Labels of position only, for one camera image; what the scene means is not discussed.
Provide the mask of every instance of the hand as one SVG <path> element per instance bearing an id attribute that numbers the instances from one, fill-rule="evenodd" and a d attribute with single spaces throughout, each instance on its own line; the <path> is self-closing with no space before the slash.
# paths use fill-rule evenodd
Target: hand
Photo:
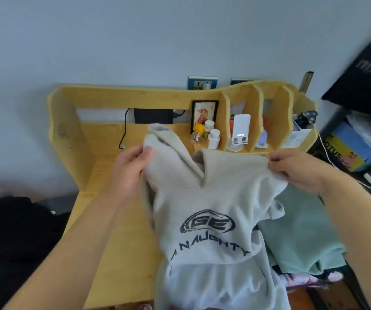
<path id="1" fill-rule="evenodd" d="M 116 157 L 108 184 L 102 194 L 112 199 L 113 203 L 126 204 L 136 191 L 141 171 L 151 161 L 154 150 L 151 147 L 131 147 Z"/>
<path id="2" fill-rule="evenodd" d="M 267 158 L 271 171 L 285 173 L 289 183 L 318 195 L 324 192 L 333 177 L 344 174 L 326 162 L 297 149 L 271 152 Z"/>

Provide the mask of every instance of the white wall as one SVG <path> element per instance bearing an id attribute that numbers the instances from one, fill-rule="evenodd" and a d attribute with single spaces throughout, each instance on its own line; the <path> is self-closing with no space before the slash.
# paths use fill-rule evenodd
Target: white wall
<path id="1" fill-rule="evenodd" d="M 0 185 L 76 190 L 48 142 L 59 83 L 185 88 L 188 75 L 281 79 L 319 98 L 371 40 L 371 0 L 0 0 Z"/>

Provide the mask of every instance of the white cable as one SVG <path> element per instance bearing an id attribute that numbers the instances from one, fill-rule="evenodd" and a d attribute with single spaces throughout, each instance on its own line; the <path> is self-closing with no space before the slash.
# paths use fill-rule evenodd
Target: white cable
<path id="1" fill-rule="evenodd" d="M 323 150 L 324 150 L 325 153 L 326 153 L 327 160 L 330 162 L 330 164 L 331 164 L 334 168 L 336 168 L 336 169 L 339 170 L 339 168 L 338 168 L 336 165 L 334 165 L 333 162 L 330 160 L 330 158 L 329 158 L 329 154 L 327 153 L 327 150 L 326 150 L 326 147 L 325 147 L 325 145 L 324 145 L 324 143 L 323 143 L 322 137 L 320 136 L 319 133 L 317 133 L 317 135 L 319 135 L 319 139 L 320 139 L 320 142 L 322 143 Z M 360 182 L 360 181 L 358 181 L 358 180 L 355 179 L 355 178 L 354 178 L 354 180 L 357 181 L 360 185 L 363 185 L 363 186 L 365 186 L 365 187 L 371 189 L 371 187 L 369 187 L 368 185 L 364 184 L 363 182 Z"/>

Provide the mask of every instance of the wooden desk shelf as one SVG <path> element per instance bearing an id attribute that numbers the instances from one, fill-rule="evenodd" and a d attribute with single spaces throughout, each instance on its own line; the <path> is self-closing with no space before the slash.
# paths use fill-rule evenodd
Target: wooden desk shelf
<path id="1" fill-rule="evenodd" d="M 273 99 L 263 126 L 263 102 Z M 245 102 L 243 113 L 251 115 L 249 143 L 236 154 L 266 154 L 285 143 L 293 129 L 291 115 L 316 109 L 316 104 L 291 84 L 278 81 L 250 81 L 213 90 L 169 90 L 87 85 L 61 85 L 48 97 L 49 140 L 79 187 L 79 195 L 65 233 L 78 219 L 107 181 L 124 124 L 84 123 L 76 108 L 151 108 L 191 110 L 193 100 L 218 100 L 216 128 L 220 150 L 230 139 L 230 106 Z M 169 126 L 190 153 L 190 123 Z M 268 149 L 255 148 L 263 130 L 268 132 Z M 123 144 L 141 143 L 147 125 L 127 124 Z M 299 147 L 307 151 L 317 139 L 312 132 Z M 152 299 L 157 267 L 161 261 L 157 240 L 149 227 L 138 195 L 119 218 L 99 265 L 85 308 L 98 308 Z"/>

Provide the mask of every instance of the yellow figurine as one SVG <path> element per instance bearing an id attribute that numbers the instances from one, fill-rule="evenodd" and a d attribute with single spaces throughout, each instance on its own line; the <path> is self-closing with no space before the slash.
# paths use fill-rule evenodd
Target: yellow figurine
<path id="1" fill-rule="evenodd" d="M 200 137 L 200 135 L 204 135 L 206 128 L 204 127 L 203 124 L 195 124 L 192 130 L 194 131 L 193 138 L 195 142 L 198 142 L 198 138 Z"/>

